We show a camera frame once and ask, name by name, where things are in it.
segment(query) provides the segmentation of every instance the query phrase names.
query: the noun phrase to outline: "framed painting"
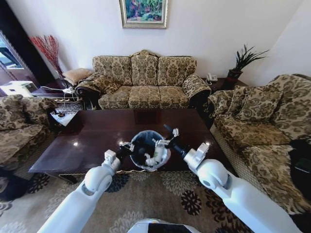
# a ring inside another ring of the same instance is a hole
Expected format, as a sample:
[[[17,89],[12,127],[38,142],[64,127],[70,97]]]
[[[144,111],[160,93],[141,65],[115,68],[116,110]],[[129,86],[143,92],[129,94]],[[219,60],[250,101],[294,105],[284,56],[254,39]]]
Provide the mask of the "framed painting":
[[[124,28],[166,28],[168,0],[119,0]]]

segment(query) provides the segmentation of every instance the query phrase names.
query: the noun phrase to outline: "telephone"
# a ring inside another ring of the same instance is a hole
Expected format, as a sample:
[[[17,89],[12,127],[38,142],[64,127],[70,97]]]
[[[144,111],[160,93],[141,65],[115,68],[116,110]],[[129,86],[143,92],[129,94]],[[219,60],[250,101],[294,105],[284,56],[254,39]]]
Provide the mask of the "telephone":
[[[212,85],[213,82],[217,82],[217,75],[211,75],[211,73],[208,73],[206,76],[206,83],[208,85]]]

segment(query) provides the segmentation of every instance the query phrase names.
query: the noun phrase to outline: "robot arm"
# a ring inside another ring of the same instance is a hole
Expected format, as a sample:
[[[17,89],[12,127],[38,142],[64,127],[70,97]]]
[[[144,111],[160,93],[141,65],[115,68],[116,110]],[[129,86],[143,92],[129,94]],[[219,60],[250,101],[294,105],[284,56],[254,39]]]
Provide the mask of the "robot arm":
[[[110,186],[121,161],[132,151],[129,143],[121,145],[117,154],[107,150],[102,165],[86,173],[81,184],[62,201],[38,233],[80,232],[95,210],[97,201]]]
[[[172,138],[163,143],[167,148],[176,150],[190,170],[199,177],[200,182],[206,188],[212,189],[226,207],[254,232],[301,232],[289,215],[268,196],[249,182],[234,176],[218,160],[204,160],[208,144],[202,143],[198,150],[191,149],[180,142],[178,129],[174,129]]]
[[[197,150],[191,149],[180,142],[178,129],[170,131],[171,137],[158,143],[177,151],[191,171],[199,177],[200,182],[222,198],[228,209],[250,229],[256,233],[300,232],[289,215],[265,194],[247,181],[231,174],[219,161],[204,160],[208,144],[202,143]],[[110,186],[112,176],[123,158],[130,155],[133,149],[132,144],[125,143],[121,145],[117,154],[111,150],[106,151],[102,165],[87,172],[78,188],[63,200],[38,232],[80,232],[96,208],[97,201]],[[144,232],[141,231],[141,226],[138,228],[138,232]],[[137,232],[135,226],[129,232]]]

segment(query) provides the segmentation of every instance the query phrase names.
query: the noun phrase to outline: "coffee table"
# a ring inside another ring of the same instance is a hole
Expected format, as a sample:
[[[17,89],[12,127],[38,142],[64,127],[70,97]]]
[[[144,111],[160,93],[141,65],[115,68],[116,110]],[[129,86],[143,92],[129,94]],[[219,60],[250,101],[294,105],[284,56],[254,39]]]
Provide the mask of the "coffee table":
[[[166,137],[167,124],[179,128],[181,140],[197,149],[202,142],[209,142],[207,157],[232,166],[206,128],[195,109],[157,110],[95,110],[79,111],[67,127],[55,138],[29,172],[47,173],[75,183],[73,176],[86,174],[104,161],[106,150],[117,151],[120,142],[129,142],[143,130],[154,130]],[[158,171],[185,171],[187,164],[175,152],[167,164]],[[118,172],[142,171],[130,157],[125,158]]]

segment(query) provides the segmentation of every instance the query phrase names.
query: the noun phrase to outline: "sofa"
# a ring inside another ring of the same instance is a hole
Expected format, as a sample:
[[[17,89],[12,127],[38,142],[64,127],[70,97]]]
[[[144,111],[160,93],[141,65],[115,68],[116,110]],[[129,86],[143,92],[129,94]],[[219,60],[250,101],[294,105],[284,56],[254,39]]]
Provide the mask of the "sofa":
[[[142,50],[131,56],[96,56],[95,73],[75,88],[93,109],[176,109],[206,99],[210,87],[194,72],[190,56],[157,56]]]
[[[235,87],[217,91],[208,97],[214,107],[211,133],[219,143],[236,173],[268,195],[288,214],[311,212],[311,203],[293,184],[290,157],[294,139],[311,138],[311,78],[304,75],[279,75],[262,87],[281,97],[268,120],[256,117],[269,108],[264,99],[250,102],[253,111],[246,112],[252,120],[241,120],[239,114],[248,104],[247,96],[254,87]],[[236,111],[231,105],[239,103]]]
[[[0,200],[12,200],[25,192],[27,173],[54,138],[50,112],[57,103],[51,99],[12,95],[0,98]]]

